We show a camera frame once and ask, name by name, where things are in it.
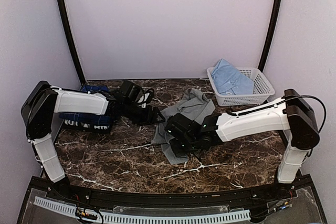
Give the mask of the grey long sleeve shirt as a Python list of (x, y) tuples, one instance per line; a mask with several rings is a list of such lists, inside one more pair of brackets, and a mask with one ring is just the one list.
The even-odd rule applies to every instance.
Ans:
[[(215, 110), (213, 101), (206, 97), (201, 90), (189, 88), (185, 91), (182, 99), (173, 106), (169, 106), (161, 111), (165, 119), (178, 113), (186, 116), (190, 120), (194, 120), (201, 124), (206, 116), (211, 115)], [(154, 145), (161, 145), (161, 149), (168, 162), (171, 165), (183, 164), (189, 160), (184, 154), (182, 157), (176, 157), (170, 145), (173, 136), (165, 131), (166, 122), (157, 125), (155, 135), (151, 141)]]

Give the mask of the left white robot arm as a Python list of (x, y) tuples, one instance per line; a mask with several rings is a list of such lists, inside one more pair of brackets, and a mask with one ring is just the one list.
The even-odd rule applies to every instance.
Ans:
[(154, 90), (143, 90), (131, 81), (122, 82), (113, 91), (75, 91), (51, 86), (40, 81), (21, 108), (26, 126), (26, 137), (33, 146), (38, 162), (54, 184), (53, 191), (63, 201), (74, 197), (74, 189), (65, 181), (67, 176), (59, 161), (51, 136), (54, 114), (74, 113), (72, 119), (80, 126), (93, 130), (110, 126), (120, 117), (126, 117), (137, 126), (165, 122), (157, 107), (150, 105)]

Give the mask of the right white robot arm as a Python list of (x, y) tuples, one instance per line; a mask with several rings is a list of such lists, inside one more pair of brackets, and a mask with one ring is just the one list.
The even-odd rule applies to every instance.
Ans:
[(268, 188), (273, 200), (288, 191), (304, 160), (320, 142), (323, 125), (318, 125), (313, 108), (306, 102), (308, 95), (287, 89), (281, 98), (237, 112), (206, 116), (202, 123), (178, 113), (171, 116), (165, 131), (172, 135), (171, 147), (175, 156), (199, 150), (208, 150), (236, 138), (269, 132), (289, 130), (283, 160), (277, 171), (277, 181)]

